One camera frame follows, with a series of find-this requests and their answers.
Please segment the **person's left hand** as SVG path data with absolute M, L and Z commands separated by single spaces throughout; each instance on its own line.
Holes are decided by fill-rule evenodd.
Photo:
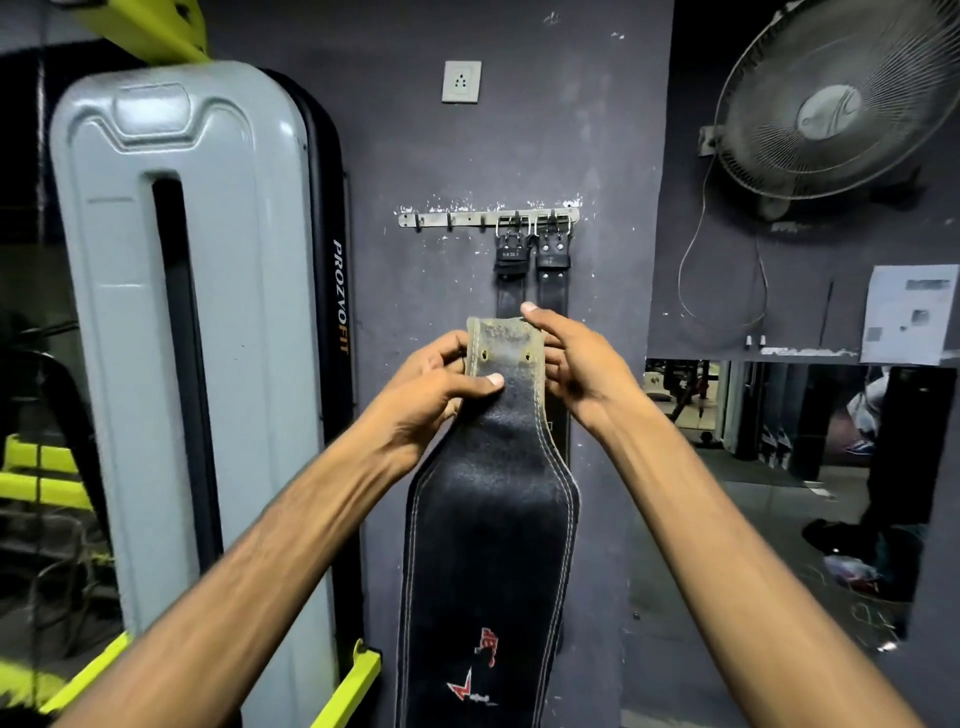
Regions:
M 417 466 L 441 426 L 457 414 L 464 400 L 483 400 L 500 392 L 455 398 L 448 404 L 433 399 L 427 389 L 429 373 L 471 376 L 466 372 L 468 344 L 465 331 L 451 330 L 416 350 L 357 421 L 365 444 L 384 465 L 390 482 L 400 480 Z

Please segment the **person's right hand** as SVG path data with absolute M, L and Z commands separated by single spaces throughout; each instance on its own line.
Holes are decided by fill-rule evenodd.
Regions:
M 664 414 L 610 342 L 592 331 L 593 340 L 576 348 L 544 343 L 546 387 L 594 439 L 608 446 Z

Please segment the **wide black leather weightlifting belt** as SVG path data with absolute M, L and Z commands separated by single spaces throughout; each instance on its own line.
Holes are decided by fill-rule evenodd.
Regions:
M 543 334 L 466 324 L 463 402 L 406 506 L 394 728 L 540 728 L 560 641 L 580 491 L 546 418 Z

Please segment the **person's right forearm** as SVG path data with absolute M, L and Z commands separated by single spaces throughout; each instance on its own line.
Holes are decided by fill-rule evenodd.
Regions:
M 926 728 L 639 389 L 580 415 L 752 728 Z

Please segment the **person's left forearm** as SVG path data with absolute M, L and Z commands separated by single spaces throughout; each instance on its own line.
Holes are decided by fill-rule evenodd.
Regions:
M 354 424 L 52 728 L 223 728 L 345 540 L 425 449 L 372 420 Z

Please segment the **black belt with steel buckle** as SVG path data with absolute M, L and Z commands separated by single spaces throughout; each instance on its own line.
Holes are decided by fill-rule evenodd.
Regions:
M 536 304 L 566 317 L 570 299 L 570 214 L 552 210 L 536 220 Z M 546 417 L 554 444 L 564 463 L 570 462 L 570 412 L 556 395 L 546 395 Z
M 497 219 L 494 227 L 493 263 L 497 319 L 521 316 L 531 266 L 531 235 L 530 219 L 519 211 Z

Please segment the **grey plastic machine shroud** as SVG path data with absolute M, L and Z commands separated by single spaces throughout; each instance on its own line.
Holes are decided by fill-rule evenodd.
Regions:
M 73 82 L 50 148 L 135 639 L 323 449 L 306 125 L 215 61 Z

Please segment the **white paper notice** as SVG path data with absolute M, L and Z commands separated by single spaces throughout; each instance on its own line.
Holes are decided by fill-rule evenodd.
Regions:
M 947 360 L 959 280 L 960 264 L 873 267 L 859 362 L 936 367 Z

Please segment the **metal wall hook rail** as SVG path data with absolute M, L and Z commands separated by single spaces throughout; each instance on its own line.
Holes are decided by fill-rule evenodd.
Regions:
M 520 228 L 530 233 L 551 225 L 570 228 L 581 218 L 579 207 L 498 210 L 402 211 L 395 216 L 401 228 L 420 232 L 424 228 L 471 227 L 477 229 Z

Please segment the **black machine upright frame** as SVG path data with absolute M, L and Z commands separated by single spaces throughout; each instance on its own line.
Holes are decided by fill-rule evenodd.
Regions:
M 266 73 L 290 95 L 306 130 L 320 420 L 323 443 L 329 445 L 355 418 L 347 175 L 340 137 L 328 112 L 294 79 L 275 70 Z M 353 665 L 356 643 L 365 636 L 357 527 L 343 541 L 330 571 L 337 677 L 342 680 Z

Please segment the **white wall socket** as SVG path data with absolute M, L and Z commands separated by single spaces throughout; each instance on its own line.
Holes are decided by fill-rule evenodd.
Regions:
M 440 102 L 475 105 L 479 102 L 483 63 L 480 60 L 449 59 L 444 62 Z

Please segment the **wall mirror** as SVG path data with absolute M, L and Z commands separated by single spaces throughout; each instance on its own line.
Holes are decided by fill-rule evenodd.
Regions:
M 952 368 L 648 358 L 644 392 L 860 647 L 911 612 L 960 375 Z

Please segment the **yellow machine frame foot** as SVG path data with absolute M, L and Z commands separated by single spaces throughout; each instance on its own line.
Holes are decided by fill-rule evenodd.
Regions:
M 358 708 L 375 685 L 382 669 L 382 655 L 359 638 L 352 650 L 352 664 L 309 728 L 349 728 Z

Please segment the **grey wall fan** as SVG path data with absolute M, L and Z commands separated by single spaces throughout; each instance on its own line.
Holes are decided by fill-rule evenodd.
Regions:
M 772 221 L 865 188 L 960 107 L 960 0 L 790 0 L 739 55 L 702 126 Z

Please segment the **yellow bench frame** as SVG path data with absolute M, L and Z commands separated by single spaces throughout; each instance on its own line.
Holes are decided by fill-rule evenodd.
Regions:
M 0 451 L 0 502 L 36 503 L 93 512 L 71 450 L 10 434 Z

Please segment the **yellow machine frame bar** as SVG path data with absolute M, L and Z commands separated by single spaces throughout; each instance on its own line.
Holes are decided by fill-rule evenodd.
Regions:
M 59 714 L 65 710 L 122 655 L 130 646 L 131 641 L 128 632 L 123 632 L 115 637 L 97 657 L 47 700 L 39 708 L 39 713 L 45 717 L 52 717 L 54 714 Z

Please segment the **yellow machine frame beam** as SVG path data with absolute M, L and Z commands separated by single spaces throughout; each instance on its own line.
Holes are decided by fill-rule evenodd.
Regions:
M 199 0 L 47 0 L 149 66 L 211 62 Z

